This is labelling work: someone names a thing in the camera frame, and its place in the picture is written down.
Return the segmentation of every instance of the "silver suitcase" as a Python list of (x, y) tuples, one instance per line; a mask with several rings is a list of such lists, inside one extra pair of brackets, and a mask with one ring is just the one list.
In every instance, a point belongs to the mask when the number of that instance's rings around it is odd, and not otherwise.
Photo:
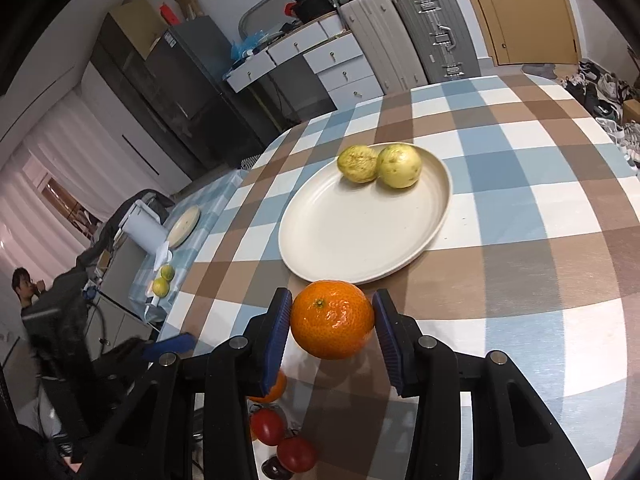
[(414, 44), (391, 0), (353, 0), (340, 14), (385, 94), (428, 84)]
[(393, 0), (429, 82), (480, 75), (471, 34), (456, 0)]

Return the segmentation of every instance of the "white plastic container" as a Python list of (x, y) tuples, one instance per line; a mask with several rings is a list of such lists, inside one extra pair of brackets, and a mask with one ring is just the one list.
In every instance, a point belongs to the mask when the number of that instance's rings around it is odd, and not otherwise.
[(169, 231), (162, 227), (160, 217), (142, 200), (136, 200), (118, 226), (148, 254), (156, 256)]

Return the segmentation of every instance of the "baseboard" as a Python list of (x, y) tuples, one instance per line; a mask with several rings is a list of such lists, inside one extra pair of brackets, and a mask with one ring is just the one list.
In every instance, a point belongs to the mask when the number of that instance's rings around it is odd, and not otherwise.
[(480, 70), (487, 70), (489, 68), (493, 68), (494, 67), (494, 59), (487, 56), (487, 57), (479, 57), (478, 58), (478, 65), (480, 65)]

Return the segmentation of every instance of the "ceiling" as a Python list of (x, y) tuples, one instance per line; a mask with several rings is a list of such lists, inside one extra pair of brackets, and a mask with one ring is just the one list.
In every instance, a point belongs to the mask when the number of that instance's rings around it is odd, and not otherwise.
[(0, 167), (35, 123), (82, 78), (107, 11), (123, 0), (71, 0), (0, 97)]

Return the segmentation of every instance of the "metal screw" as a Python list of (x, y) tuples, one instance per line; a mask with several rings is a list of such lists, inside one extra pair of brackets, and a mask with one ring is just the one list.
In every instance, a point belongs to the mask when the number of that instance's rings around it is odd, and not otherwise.
[(422, 348), (435, 348), (438, 344), (438, 340), (430, 335), (423, 335), (418, 339), (418, 345)]
[(247, 346), (248, 342), (249, 340), (243, 335), (237, 335), (236, 337), (229, 340), (229, 346), (231, 346), (231, 348), (240, 349)]
[(176, 358), (177, 356), (173, 352), (165, 352), (160, 356), (160, 358), (158, 359), (158, 362), (162, 366), (171, 366), (172, 364), (175, 363)]
[(503, 365), (509, 360), (507, 354), (505, 354), (504, 352), (500, 352), (499, 350), (494, 350), (493, 352), (491, 352), (489, 354), (489, 357), (491, 358), (491, 361), (493, 361), (497, 365)]

